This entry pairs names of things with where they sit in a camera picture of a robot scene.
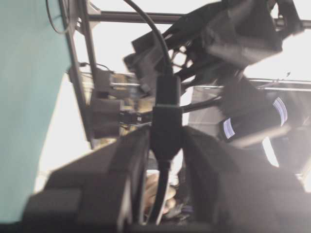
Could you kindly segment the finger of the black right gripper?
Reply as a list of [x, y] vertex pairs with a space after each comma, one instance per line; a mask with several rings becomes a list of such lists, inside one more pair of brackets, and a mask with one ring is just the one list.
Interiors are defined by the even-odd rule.
[[156, 88], [155, 68], [145, 58], [132, 53], [123, 59], [127, 69], [134, 73], [140, 84], [140, 89], [145, 94], [154, 94]]
[[167, 53], [164, 52], [158, 37], [154, 32], [148, 32], [132, 41], [134, 49], [134, 61], [167, 61]]

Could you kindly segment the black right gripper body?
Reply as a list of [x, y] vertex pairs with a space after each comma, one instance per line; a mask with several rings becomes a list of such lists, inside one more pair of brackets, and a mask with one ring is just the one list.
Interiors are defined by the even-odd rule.
[[183, 15], [168, 29], [167, 46], [185, 47], [192, 62], [180, 78], [218, 78], [280, 53], [283, 40], [302, 31], [292, 0], [222, 0]]

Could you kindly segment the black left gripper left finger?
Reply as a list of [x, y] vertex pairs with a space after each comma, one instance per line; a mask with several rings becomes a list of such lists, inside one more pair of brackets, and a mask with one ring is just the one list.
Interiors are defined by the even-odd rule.
[[135, 130], [49, 176], [25, 207], [24, 233], [121, 233], [139, 208], [149, 130]]

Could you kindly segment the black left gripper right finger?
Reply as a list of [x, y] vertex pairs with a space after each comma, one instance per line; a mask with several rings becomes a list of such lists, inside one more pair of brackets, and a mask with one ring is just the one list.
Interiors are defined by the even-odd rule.
[[290, 171], [189, 126], [183, 150], [194, 218], [217, 233], [308, 233], [311, 196]]

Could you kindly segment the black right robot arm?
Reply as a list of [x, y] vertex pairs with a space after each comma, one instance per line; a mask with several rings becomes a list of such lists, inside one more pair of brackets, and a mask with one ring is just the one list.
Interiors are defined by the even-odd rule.
[[[152, 19], [128, 1], [150, 26], [150, 36], [163, 62], [157, 72], [152, 111], [151, 144], [181, 143], [182, 114], [220, 106], [226, 119], [227, 139], [236, 135], [239, 123], [265, 113], [275, 114], [274, 104], [254, 87], [243, 87], [244, 69], [282, 50], [287, 36], [302, 31], [291, 0], [231, 0], [208, 4], [181, 17], [168, 33], [161, 34]], [[179, 106], [184, 79], [203, 73], [225, 83], [214, 100]]]

